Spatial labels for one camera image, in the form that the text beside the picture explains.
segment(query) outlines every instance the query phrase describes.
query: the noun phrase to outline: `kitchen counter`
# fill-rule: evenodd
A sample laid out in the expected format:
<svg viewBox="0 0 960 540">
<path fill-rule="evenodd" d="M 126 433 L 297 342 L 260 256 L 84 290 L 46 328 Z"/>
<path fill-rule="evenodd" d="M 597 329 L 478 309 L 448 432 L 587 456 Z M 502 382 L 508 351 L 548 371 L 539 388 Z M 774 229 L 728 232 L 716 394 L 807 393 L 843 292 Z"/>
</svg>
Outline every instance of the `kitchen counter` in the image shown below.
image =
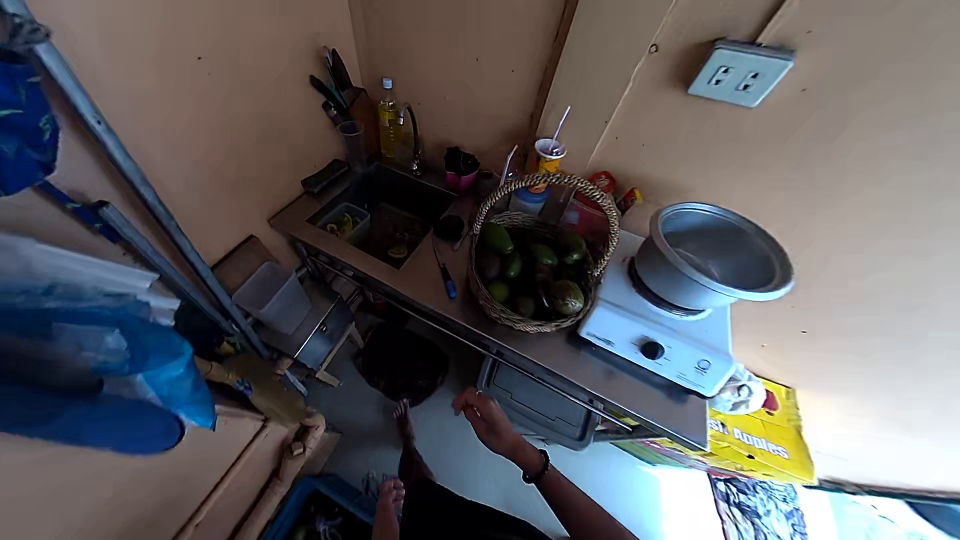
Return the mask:
<svg viewBox="0 0 960 540">
<path fill-rule="evenodd" d="M 505 353 L 501 359 L 533 362 L 552 375 L 583 388 L 599 401 L 619 408 L 650 430 L 691 449 L 707 448 L 708 404 L 679 385 L 580 338 L 573 329 L 531 334 L 495 323 L 476 304 L 468 288 L 467 268 L 472 236 L 454 252 L 436 240 L 437 251 L 457 284 L 457 298 L 444 291 L 440 269 L 428 236 L 399 269 L 374 258 L 307 222 L 326 202 L 345 189 L 342 179 L 318 195 L 304 193 L 270 220 L 275 229 L 314 248 L 334 266 L 400 300 L 427 320 L 465 340 Z M 475 201 L 460 197 L 448 213 L 472 216 Z"/>
</svg>

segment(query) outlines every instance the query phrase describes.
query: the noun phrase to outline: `cardboard box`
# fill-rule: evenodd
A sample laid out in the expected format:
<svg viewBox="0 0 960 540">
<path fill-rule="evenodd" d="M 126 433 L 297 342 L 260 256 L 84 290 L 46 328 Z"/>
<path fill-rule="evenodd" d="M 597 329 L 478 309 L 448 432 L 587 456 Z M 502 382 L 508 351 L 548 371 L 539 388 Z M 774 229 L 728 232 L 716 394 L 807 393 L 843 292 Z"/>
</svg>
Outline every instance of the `cardboard box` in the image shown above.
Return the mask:
<svg viewBox="0 0 960 540">
<path fill-rule="evenodd" d="M 613 443 L 655 465 L 691 467 L 718 476 L 817 483 L 804 441 L 793 388 L 761 379 L 764 407 L 751 414 L 709 412 L 709 452 L 693 452 L 666 438 Z"/>
</svg>

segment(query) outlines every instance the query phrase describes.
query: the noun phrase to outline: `electrical outlet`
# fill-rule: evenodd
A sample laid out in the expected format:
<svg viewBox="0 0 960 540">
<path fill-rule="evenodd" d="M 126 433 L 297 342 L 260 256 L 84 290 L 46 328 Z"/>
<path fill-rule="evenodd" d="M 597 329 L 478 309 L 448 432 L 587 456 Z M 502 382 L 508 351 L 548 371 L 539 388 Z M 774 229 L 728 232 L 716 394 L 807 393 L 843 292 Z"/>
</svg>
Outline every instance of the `electrical outlet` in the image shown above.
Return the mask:
<svg viewBox="0 0 960 540">
<path fill-rule="evenodd" d="M 720 39 L 688 93 L 756 107 L 793 67 L 793 52 Z"/>
<path fill-rule="evenodd" d="M 717 68 L 717 72 L 713 74 L 713 77 L 710 78 L 707 83 L 710 86 L 720 86 L 730 78 L 733 73 L 733 68 L 728 65 L 721 65 Z"/>
</svg>

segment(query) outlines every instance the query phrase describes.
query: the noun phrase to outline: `pink cup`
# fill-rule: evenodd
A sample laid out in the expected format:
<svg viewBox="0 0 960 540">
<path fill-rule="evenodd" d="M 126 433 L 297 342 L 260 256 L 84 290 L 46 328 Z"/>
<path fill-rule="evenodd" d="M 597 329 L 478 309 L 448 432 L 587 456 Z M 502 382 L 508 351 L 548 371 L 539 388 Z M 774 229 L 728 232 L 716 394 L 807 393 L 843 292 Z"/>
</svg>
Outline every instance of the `pink cup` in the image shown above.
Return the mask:
<svg viewBox="0 0 960 540">
<path fill-rule="evenodd" d="M 457 191 L 467 191 L 473 185 L 476 177 L 477 171 L 473 171 L 466 176 L 458 176 L 456 173 L 446 171 L 446 186 Z"/>
</svg>

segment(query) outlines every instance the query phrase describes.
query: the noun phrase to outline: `faucet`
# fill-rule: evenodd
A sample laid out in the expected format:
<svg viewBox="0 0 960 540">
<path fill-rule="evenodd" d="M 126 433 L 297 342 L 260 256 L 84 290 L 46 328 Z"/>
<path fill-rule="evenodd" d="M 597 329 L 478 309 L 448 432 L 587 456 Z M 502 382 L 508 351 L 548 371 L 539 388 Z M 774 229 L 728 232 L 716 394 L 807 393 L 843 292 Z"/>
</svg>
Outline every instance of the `faucet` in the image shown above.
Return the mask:
<svg viewBox="0 0 960 540">
<path fill-rule="evenodd" d="M 417 130 L 417 116 L 414 114 L 414 108 L 410 106 L 409 103 L 400 104 L 400 113 L 397 115 L 397 123 L 402 126 L 405 118 L 410 116 L 410 124 L 414 129 L 414 156 L 410 163 L 410 172 L 414 176 L 420 176 L 423 174 L 422 169 L 420 169 L 420 153 L 422 149 L 420 148 L 420 132 Z"/>
</svg>

